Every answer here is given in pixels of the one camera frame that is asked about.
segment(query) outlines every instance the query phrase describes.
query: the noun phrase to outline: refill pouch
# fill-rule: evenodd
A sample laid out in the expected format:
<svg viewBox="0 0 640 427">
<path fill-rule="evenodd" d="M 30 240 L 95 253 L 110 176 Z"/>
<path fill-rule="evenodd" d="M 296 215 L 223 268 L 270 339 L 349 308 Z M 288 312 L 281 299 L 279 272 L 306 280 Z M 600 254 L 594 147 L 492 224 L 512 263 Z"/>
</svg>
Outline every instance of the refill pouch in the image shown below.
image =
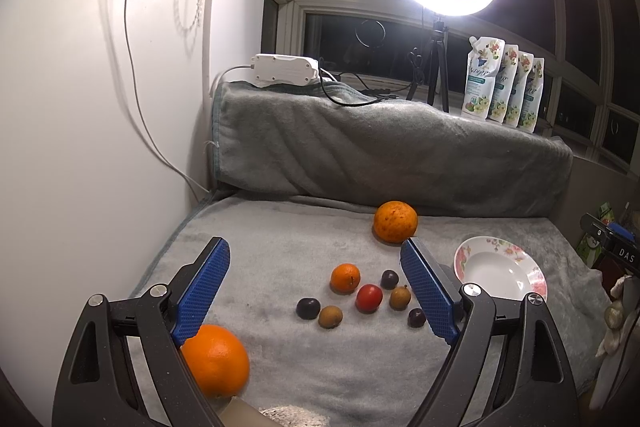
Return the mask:
<svg viewBox="0 0 640 427">
<path fill-rule="evenodd" d="M 538 121 L 538 110 L 542 99 L 542 88 L 545 79 L 545 59 L 534 58 L 533 68 L 527 78 L 522 100 L 522 111 L 518 121 L 518 129 L 533 132 Z"/>
<path fill-rule="evenodd" d="M 504 123 L 511 127 L 518 125 L 520 111 L 522 110 L 522 100 L 524 98 L 524 89 L 527 84 L 527 76 L 533 67 L 533 55 L 525 52 L 518 52 L 518 67 L 516 76 L 511 86 L 511 94 L 507 103 L 507 114 L 504 117 Z"/>
<path fill-rule="evenodd" d="M 502 123 L 507 114 L 507 104 L 511 96 L 513 79 L 518 69 L 518 47 L 515 44 L 505 44 L 500 70 L 495 77 L 494 96 L 489 105 L 489 118 Z"/>
<path fill-rule="evenodd" d="M 504 51 L 504 41 L 492 37 L 471 37 L 471 51 L 467 58 L 465 100 L 462 113 L 484 120 L 494 95 L 495 76 L 498 74 Z"/>
</svg>

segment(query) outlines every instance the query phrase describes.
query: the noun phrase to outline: green package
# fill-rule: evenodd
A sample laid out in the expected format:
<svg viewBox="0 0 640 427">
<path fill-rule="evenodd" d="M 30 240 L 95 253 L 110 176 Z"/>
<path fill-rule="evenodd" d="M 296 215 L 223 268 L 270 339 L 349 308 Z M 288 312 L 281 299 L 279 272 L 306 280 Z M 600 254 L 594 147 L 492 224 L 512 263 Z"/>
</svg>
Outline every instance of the green package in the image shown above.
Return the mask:
<svg viewBox="0 0 640 427">
<path fill-rule="evenodd" d="M 612 223 L 614 221 L 615 217 L 613 215 L 613 210 L 611 209 L 611 205 L 608 202 L 601 204 L 600 208 L 598 209 L 598 219 L 601 220 L 604 225 L 608 225 L 609 223 Z M 575 251 L 580 256 L 582 261 L 584 261 L 584 263 L 589 268 L 591 268 L 593 266 L 593 263 L 595 263 L 596 259 L 600 255 L 602 247 L 593 237 L 591 237 L 591 235 L 586 233 L 580 240 L 580 243 L 578 243 Z"/>
</svg>

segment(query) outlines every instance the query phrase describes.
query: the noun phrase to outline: white power strip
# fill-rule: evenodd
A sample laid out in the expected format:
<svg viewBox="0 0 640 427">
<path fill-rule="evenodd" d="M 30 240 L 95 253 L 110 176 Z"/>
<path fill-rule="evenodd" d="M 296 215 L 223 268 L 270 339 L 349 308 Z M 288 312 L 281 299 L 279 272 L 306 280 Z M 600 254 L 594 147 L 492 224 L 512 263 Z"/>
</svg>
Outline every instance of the white power strip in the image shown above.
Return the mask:
<svg viewBox="0 0 640 427">
<path fill-rule="evenodd" d="M 251 59 L 259 83 L 308 86 L 320 81 L 318 61 L 291 55 L 258 54 Z"/>
</svg>

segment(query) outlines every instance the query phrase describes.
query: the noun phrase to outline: red tomato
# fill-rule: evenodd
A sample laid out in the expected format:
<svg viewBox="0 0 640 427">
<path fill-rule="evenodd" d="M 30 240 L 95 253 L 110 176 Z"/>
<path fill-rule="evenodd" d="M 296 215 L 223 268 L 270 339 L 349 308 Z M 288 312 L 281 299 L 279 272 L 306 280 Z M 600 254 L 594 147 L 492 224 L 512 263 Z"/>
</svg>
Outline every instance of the red tomato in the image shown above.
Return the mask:
<svg viewBox="0 0 640 427">
<path fill-rule="evenodd" d="M 356 308 L 362 313 L 371 313 L 378 309 L 382 302 L 382 290 L 375 284 L 366 284 L 358 290 Z"/>
</svg>

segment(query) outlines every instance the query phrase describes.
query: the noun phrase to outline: metal screw cap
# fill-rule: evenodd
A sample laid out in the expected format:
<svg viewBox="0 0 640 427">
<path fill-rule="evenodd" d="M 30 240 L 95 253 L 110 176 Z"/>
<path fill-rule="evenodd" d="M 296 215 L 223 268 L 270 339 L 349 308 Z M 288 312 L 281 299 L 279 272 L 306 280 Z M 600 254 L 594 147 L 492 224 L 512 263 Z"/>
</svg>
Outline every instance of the metal screw cap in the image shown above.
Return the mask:
<svg viewBox="0 0 640 427">
<path fill-rule="evenodd" d="M 151 293 L 152 297 L 162 297 L 167 292 L 166 286 L 164 284 L 156 284 L 149 293 Z"/>
<path fill-rule="evenodd" d="M 478 286 L 477 284 L 465 284 L 465 286 L 463 287 L 463 290 L 467 295 L 472 297 L 475 297 L 482 293 L 480 286 Z"/>
<path fill-rule="evenodd" d="M 89 304 L 89 306 L 99 306 L 100 304 L 102 304 L 103 300 L 104 300 L 104 298 L 102 297 L 102 295 L 97 293 L 97 294 L 91 295 L 91 297 L 89 297 L 89 300 L 87 301 L 87 304 Z"/>
<path fill-rule="evenodd" d="M 542 304 L 545 300 L 538 295 L 537 293 L 530 293 L 529 295 L 527 295 L 527 299 L 529 299 L 529 302 L 531 304 L 533 304 L 534 306 L 540 306 L 540 304 Z"/>
</svg>

